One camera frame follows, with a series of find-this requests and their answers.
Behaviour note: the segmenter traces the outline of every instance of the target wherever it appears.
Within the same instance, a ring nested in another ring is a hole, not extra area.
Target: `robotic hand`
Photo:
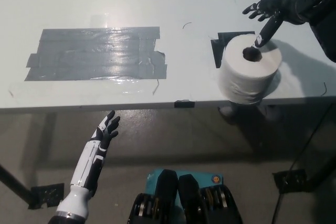
[[[278,30],[283,21],[294,25],[308,22],[317,40],[329,59],[336,62],[334,33],[336,30],[336,0],[260,0],[248,6],[243,14],[258,21],[269,18],[253,45],[265,45]]]
[[[95,195],[98,178],[112,138],[118,135],[120,117],[111,111],[86,143],[71,180],[70,193],[59,204],[49,224],[84,224],[88,201]]]

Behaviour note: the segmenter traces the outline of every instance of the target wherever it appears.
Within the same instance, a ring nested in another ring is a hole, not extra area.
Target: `gray floor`
[[[244,223],[270,224],[278,197],[272,173],[287,170],[326,104],[286,106],[269,124],[254,109],[229,125],[217,109],[118,111],[120,135],[110,145],[87,223],[126,223],[146,175],[156,167],[222,173]],[[26,186],[69,182],[86,140],[106,112],[0,116],[0,163]],[[336,108],[297,167],[313,174],[336,149]],[[336,179],[315,193],[286,195],[280,223],[336,223]],[[27,210],[0,184],[0,223],[47,223],[55,208]]]

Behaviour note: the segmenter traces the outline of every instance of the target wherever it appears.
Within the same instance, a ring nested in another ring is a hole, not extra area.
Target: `cable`
[[[319,129],[319,127],[321,126],[322,122],[324,121],[324,118],[327,116],[327,114],[329,113],[331,107],[333,106],[333,104],[331,103],[328,108],[326,109],[325,113],[323,114],[323,116],[321,117],[319,123],[316,125],[314,131],[311,133],[310,137],[308,138],[308,140],[306,141],[305,145],[303,146],[302,150],[300,151],[300,153],[296,156],[296,158],[294,159],[292,165],[290,166],[288,172],[287,172],[287,175],[285,177],[285,182],[284,182],[284,185],[282,187],[282,190],[284,190],[285,186],[286,186],[286,183],[287,183],[287,180],[289,178],[289,175],[290,175],[290,172],[293,170],[293,167],[294,165],[296,164],[296,162],[301,158],[302,154],[305,152],[305,150],[307,149],[308,145],[310,144],[311,140],[313,139],[315,133],[317,132],[317,130]],[[280,207],[281,207],[281,202],[282,202],[282,199],[284,197],[284,194],[282,193],[279,193],[279,197],[278,197],[278,200],[277,200],[277,204],[275,206],[275,209],[274,209],[274,213],[273,213],[273,217],[272,217],[272,223],[271,224],[275,224],[276,221],[277,221],[277,217],[278,217],[278,212],[280,210]]]

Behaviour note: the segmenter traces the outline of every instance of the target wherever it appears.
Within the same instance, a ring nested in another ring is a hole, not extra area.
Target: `paper roll core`
[[[247,47],[243,50],[243,57],[245,60],[257,62],[263,58],[260,50],[254,47]]]
[[[223,52],[218,87],[234,103],[260,102],[281,64],[281,52],[273,42],[258,50],[250,47],[255,39],[253,34],[237,36]]]

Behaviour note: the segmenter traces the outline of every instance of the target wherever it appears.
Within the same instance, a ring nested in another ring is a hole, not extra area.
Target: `robot finger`
[[[119,123],[112,123],[111,125],[108,126],[107,131],[109,134],[111,134],[112,131],[116,130],[119,126]]]
[[[115,111],[112,110],[112,111],[107,115],[107,120],[110,121],[110,120],[114,117],[114,115],[115,115]]]
[[[257,10],[258,5],[256,3],[251,4],[249,7],[247,7],[245,10],[243,10],[243,14],[248,14],[249,12],[252,12],[253,10]]]
[[[253,19],[253,18],[257,17],[257,16],[260,15],[260,14],[261,14],[261,11],[256,10],[256,11],[255,11],[254,13],[252,13],[248,18]]]
[[[261,15],[260,18],[258,18],[258,21],[261,22],[261,21],[264,21],[266,18],[269,18],[270,16],[268,14],[263,14]]]
[[[118,136],[119,132],[118,131],[113,131],[110,135],[111,138],[114,138],[116,136]]]

